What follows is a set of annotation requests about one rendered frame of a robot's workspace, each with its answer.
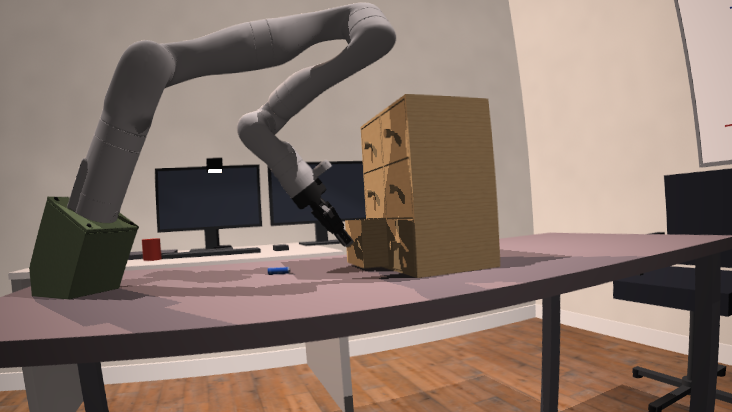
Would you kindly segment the blue aa battery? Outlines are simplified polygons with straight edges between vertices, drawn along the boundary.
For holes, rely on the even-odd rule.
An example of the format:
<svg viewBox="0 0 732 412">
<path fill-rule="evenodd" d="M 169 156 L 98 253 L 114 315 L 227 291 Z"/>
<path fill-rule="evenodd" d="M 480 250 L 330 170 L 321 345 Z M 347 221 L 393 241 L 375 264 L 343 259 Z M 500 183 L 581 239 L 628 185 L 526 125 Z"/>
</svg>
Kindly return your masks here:
<svg viewBox="0 0 732 412">
<path fill-rule="evenodd" d="M 289 274 L 289 273 L 290 273 L 290 267 L 268 268 L 268 275 Z"/>
</svg>

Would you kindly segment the small brown chest of drawers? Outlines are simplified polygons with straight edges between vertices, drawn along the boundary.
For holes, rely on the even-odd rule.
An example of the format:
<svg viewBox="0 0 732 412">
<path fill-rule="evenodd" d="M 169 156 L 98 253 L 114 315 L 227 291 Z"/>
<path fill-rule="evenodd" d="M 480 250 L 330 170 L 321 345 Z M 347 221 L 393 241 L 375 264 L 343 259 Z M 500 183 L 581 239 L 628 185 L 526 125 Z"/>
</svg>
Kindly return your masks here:
<svg viewBox="0 0 732 412">
<path fill-rule="evenodd" d="M 381 116 L 405 100 L 409 153 L 384 163 Z M 489 101 L 405 94 L 380 117 L 386 215 L 413 218 L 416 278 L 500 267 L 499 224 Z M 409 158 L 413 214 L 387 215 L 384 167 Z M 398 218 L 397 218 L 398 217 Z"/>
</svg>

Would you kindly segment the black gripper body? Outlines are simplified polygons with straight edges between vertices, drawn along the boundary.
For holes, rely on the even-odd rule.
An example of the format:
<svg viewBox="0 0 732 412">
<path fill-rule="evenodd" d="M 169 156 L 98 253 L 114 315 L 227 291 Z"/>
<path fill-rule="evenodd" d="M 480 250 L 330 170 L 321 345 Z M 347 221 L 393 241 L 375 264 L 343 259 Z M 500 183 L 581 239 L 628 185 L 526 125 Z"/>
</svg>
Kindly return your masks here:
<svg viewBox="0 0 732 412">
<path fill-rule="evenodd" d="M 320 207 L 320 204 L 323 203 L 326 207 L 329 208 L 327 203 L 321 198 L 321 195 L 325 191 L 326 187 L 321 182 L 321 180 L 317 178 L 314 182 L 312 182 L 309 186 L 307 186 L 304 190 L 302 190 L 291 199 L 294 201 L 299 209 L 304 209 L 305 207 L 310 205 L 312 210 L 317 210 L 319 214 L 323 217 L 323 219 L 327 222 L 326 218 L 323 216 L 324 211 Z"/>
</svg>

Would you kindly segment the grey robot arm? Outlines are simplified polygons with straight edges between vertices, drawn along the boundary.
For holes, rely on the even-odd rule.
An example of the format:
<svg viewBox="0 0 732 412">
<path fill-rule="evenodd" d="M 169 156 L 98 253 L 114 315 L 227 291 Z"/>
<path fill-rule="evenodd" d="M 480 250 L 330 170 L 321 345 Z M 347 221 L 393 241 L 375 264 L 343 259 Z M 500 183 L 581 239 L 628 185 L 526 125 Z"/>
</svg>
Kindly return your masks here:
<svg viewBox="0 0 732 412">
<path fill-rule="evenodd" d="M 202 76 L 283 65 L 312 45 L 341 39 L 348 43 L 341 53 L 292 74 L 261 108 L 237 123 L 242 143 L 268 165 L 293 198 L 332 165 L 324 160 L 312 170 L 290 143 L 275 134 L 324 91 L 394 47 L 395 30 L 374 4 L 251 21 L 181 42 L 133 43 L 117 64 L 67 208 L 92 221 L 117 221 L 165 88 Z"/>
</svg>

